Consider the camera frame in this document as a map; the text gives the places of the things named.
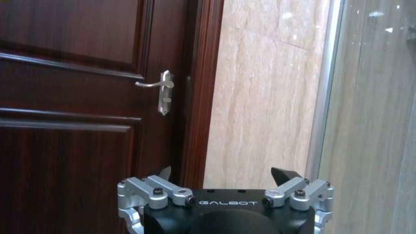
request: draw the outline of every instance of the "door lever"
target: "door lever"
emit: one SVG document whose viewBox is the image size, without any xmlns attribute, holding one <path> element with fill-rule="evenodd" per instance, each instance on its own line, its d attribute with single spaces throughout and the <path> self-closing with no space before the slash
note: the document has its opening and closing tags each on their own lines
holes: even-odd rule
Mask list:
<svg viewBox="0 0 416 234">
<path fill-rule="evenodd" d="M 169 70 L 165 70 L 162 73 L 159 73 L 159 82 L 153 84 L 143 84 L 138 81 L 135 82 L 135 86 L 142 88 L 151 88 L 158 87 L 158 105 L 157 105 L 157 111 L 161 113 L 162 116 L 166 115 L 170 111 L 170 103 L 171 103 L 171 89 L 174 87 L 173 84 L 173 74 L 170 74 Z"/>
</svg>

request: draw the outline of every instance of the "marble wall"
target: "marble wall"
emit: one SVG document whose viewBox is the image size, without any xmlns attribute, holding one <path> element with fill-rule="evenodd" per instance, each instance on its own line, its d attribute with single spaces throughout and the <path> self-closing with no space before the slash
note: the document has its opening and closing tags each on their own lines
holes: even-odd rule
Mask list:
<svg viewBox="0 0 416 234">
<path fill-rule="evenodd" d="M 226 0 L 205 188 L 274 187 L 305 171 L 327 0 Z"/>
<path fill-rule="evenodd" d="M 335 188 L 327 234 L 416 233 L 411 5 L 345 0 L 318 172 Z"/>
</svg>

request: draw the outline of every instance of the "bolt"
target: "bolt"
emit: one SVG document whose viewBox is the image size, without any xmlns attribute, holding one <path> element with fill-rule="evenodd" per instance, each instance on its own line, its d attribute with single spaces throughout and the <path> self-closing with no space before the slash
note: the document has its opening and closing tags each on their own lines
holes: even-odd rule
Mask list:
<svg viewBox="0 0 416 234">
<path fill-rule="evenodd" d="M 273 201 L 269 198 L 266 198 L 266 197 L 262 198 L 261 202 L 262 202 L 262 205 L 265 207 L 267 207 L 267 208 L 273 207 Z"/>
<path fill-rule="evenodd" d="M 185 206 L 193 206 L 195 204 L 194 197 L 187 197 L 183 204 L 185 204 Z"/>
<path fill-rule="evenodd" d="M 295 197 L 305 197 L 306 193 L 302 189 L 298 189 L 294 191 L 294 196 Z"/>
<path fill-rule="evenodd" d="M 162 195 L 162 188 L 154 188 L 153 195 Z"/>
</svg>

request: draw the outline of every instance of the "dark red wooden door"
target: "dark red wooden door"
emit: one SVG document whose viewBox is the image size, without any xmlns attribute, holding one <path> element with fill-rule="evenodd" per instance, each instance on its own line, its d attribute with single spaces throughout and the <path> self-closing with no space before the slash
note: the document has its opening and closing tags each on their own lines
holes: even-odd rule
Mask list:
<svg viewBox="0 0 416 234">
<path fill-rule="evenodd" d="M 186 0 L 0 0 L 0 233 L 119 233 L 115 184 L 171 162 Z M 157 112 L 174 76 L 173 109 Z"/>
</svg>

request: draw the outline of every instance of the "beige marble tile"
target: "beige marble tile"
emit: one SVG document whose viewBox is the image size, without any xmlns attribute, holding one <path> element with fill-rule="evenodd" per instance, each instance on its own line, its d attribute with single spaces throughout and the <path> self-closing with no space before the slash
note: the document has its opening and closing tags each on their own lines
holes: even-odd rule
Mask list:
<svg viewBox="0 0 416 234">
<path fill-rule="evenodd" d="M 269 167 L 303 172 L 318 58 L 223 27 L 207 141 L 205 187 L 273 187 Z"/>
<path fill-rule="evenodd" d="M 303 173 L 327 4 L 225 1 L 203 187 L 274 187 L 271 166 Z"/>
<path fill-rule="evenodd" d="M 299 48 L 321 49 L 315 43 L 323 42 L 327 7 L 327 0 L 227 0 L 222 24 Z"/>
</svg>

